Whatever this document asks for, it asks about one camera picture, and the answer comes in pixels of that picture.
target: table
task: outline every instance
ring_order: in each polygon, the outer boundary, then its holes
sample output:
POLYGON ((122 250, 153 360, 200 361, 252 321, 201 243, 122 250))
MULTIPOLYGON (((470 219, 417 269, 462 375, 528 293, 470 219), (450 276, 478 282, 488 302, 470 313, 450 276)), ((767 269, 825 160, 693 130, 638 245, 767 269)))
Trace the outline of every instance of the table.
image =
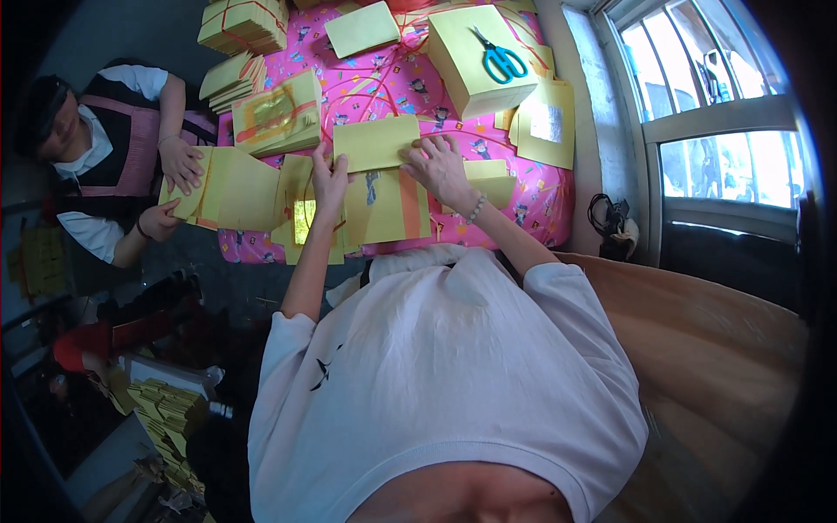
MULTIPOLYGON (((341 16, 337 3, 328 3, 302 11, 293 11, 288 23, 288 48, 265 57, 268 77, 264 87, 270 89, 283 78, 303 69, 314 68, 322 84, 322 124, 324 136, 331 141, 334 126, 383 118, 387 113, 413 114, 419 119, 422 136, 444 132, 460 141, 463 156, 469 160, 503 158, 510 174, 517 176, 517 187, 511 204, 502 212, 547 247, 567 240, 573 217, 573 172, 516 156, 516 148, 508 141, 508 132, 494 127, 494 116, 487 115, 458 121, 453 103, 444 89, 442 79, 427 56, 427 14, 451 8, 464 8, 467 3, 443 4, 424 10, 420 18, 409 20, 396 15, 402 28, 402 42, 386 48, 338 59, 324 29, 326 21, 341 16)), ((506 16, 507 8, 499 8, 506 16)), ((520 13, 526 22, 510 23, 517 34, 527 31, 542 43, 536 15, 520 13)), ((232 115, 222 115, 218 125, 218 145, 233 145, 232 115)), ((296 151, 310 155, 313 150, 296 151)), ((263 159, 281 167, 284 155, 263 159)), ((386 244, 363 245, 352 257, 390 254, 434 243, 464 246, 496 246, 475 225, 465 225, 467 218, 442 213, 440 204, 430 196, 430 238, 409 239, 386 244)), ((220 229, 218 242, 224 259, 232 263, 262 264, 284 262, 281 245, 270 242, 270 233, 220 229)))

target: hand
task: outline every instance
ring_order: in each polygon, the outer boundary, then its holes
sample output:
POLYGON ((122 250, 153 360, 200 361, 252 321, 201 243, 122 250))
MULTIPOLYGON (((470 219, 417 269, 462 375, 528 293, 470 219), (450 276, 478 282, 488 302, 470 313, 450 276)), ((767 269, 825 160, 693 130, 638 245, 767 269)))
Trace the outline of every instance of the hand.
POLYGON ((180 218, 172 216, 174 208, 179 203, 180 198, 175 198, 172 202, 149 207, 143 211, 139 219, 142 232, 158 242, 168 240, 174 234, 175 227, 182 221, 180 218))
POLYGON ((196 158, 203 158, 203 153, 187 144, 180 136, 167 138, 160 144, 162 173, 166 176, 169 192, 175 184, 187 196, 192 193, 189 183, 201 187, 198 177, 203 175, 203 169, 195 161, 196 158))
POLYGON ((398 154, 407 162, 400 168, 441 203, 462 216, 470 215, 476 208, 480 193, 465 177, 460 144, 454 137, 428 136, 414 141, 412 148, 402 149, 398 154))
POLYGON ((314 151, 314 169, 311 172, 312 183, 314 184, 314 199, 316 200, 316 212, 327 216, 331 221, 337 220, 340 216, 340 206, 346 196, 346 188, 349 185, 347 169, 349 159, 345 154, 337 158, 334 170, 331 169, 331 158, 324 158, 326 143, 320 142, 314 151))
POLYGON ((93 379, 92 376, 88 376, 87 379, 88 381, 90 381, 90 383, 93 383, 93 385, 95 385, 95 387, 99 389, 99 392, 101 392, 104 397, 110 396, 110 389, 108 389, 108 387, 103 385, 101 382, 97 382, 95 379, 93 379))

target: window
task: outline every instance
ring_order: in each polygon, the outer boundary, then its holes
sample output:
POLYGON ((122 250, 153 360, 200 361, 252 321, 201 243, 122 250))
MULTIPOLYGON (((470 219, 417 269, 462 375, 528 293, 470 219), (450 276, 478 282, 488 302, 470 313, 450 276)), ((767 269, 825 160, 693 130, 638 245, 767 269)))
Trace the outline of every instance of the window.
POLYGON ((594 15, 636 108, 643 261, 659 264, 666 223, 795 242, 811 155, 781 64, 740 0, 611 0, 594 15))
POLYGON ((799 135, 739 132, 660 145, 663 196, 716 198, 797 208, 799 135))

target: white collar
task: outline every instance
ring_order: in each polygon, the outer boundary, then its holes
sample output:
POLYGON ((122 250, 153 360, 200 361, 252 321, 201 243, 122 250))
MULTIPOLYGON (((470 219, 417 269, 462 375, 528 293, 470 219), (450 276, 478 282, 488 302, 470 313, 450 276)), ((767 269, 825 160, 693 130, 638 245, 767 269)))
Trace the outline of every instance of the white collar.
POLYGON ((101 127, 101 123, 99 122, 99 117, 96 116, 92 110, 90 110, 87 105, 79 105, 79 116, 85 121, 87 124, 88 132, 90 133, 90 149, 85 151, 85 154, 79 156, 74 162, 53 162, 53 166, 55 170, 58 172, 58 175, 64 179, 75 179, 75 173, 81 169, 81 167, 85 164, 85 161, 90 154, 101 145, 101 139, 98 136, 100 133, 99 127, 101 127))

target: blue scissors handle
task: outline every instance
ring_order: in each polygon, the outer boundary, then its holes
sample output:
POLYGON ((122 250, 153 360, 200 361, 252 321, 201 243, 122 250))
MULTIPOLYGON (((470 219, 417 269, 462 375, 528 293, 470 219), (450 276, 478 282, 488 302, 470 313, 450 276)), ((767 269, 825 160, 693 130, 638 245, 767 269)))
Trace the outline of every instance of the blue scissors handle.
POLYGON ((490 49, 486 49, 482 64, 485 66, 485 70, 491 79, 498 84, 508 84, 514 78, 523 78, 529 74, 529 69, 526 68, 526 64, 523 63, 521 57, 505 47, 492 46, 490 49), (520 65, 520 68, 509 58, 514 59, 520 65), (502 73, 503 79, 497 76, 494 69, 498 69, 502 73))

